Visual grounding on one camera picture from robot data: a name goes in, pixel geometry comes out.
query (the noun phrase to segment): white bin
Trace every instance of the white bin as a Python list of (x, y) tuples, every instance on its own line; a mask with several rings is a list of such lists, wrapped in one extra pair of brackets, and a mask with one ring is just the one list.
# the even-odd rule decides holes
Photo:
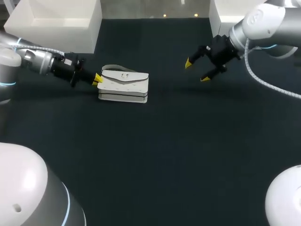
[(94, 53), (102, 18), (100, 0), (21, 0), (4, 28), (43, 47)]
[(266, 0), (210, 0), (209, 20), (212, 35), (229, 35), (229, 30), (255, 6)]

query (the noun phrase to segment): cable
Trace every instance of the cable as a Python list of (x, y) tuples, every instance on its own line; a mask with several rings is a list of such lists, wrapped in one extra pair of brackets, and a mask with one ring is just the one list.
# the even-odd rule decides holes
[(249, 53), (249, 43), (250, 43), (250, 40), (247, 39), (246, 40), (246, 47), (245, 47), (245, 63), (246, 63), (246, 68), (248, 70), (248, 72), (250, 73), (250, 75), (252, 76), (252, 78), (254, 78), (257, 82), (259, 82), (261, 85), (263, 86), (266, 86), (270, 89), (273, 89), (277, 92), (280, 92), (280, 93), (283, 93), (285, 95), (288, 95), (288, 96), (291, 96), (291, 97), (295, 97), (297, 99), (301, 99), (301, 95), (300, 94), (297, 94), (297, 93), (293, 93), (293, 92), (290, 92), (290, 91), (287, 91), (285, 89), (281, 89), (277, 86), (273, 86), (267, 82), (265, 82), (264, 80), (261, 80), (260, 78), (258, 78), (254, 72), (252, 71), (250, 65), (249, 65), (249, 59), (248, 59), (248, 53)]
[(45, 47), (39, 47), (39, 46), (23, 46), (23, 45), (11, 45), (13, 48), (27, 48), (27, 49), (32, 49), (32, 50), (41, 50), (41, 51), (46, 51), (46, 52), (51, 52), (51, 53), (58, 53), (62, 56), (65, 56), (65, 53), (53, 48), (45, 48)]

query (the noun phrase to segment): dark table surface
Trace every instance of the dark table surface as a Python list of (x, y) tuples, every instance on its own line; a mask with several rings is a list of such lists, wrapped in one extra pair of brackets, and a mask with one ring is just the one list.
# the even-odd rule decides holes
[[(88, 226), (267, 226), (266, 191), (301, 162), (301, 101), (257, 84), (243, 62), (210, 83), (208, 19), (104, 20), (90, 70), (150, 73), (147, 104), (104, 102), (85, 84), (22, 71), (2, 142), (36, 151), (85, 210)], [(252, 53), (261, 78), (301, 93), (292, 59)]]

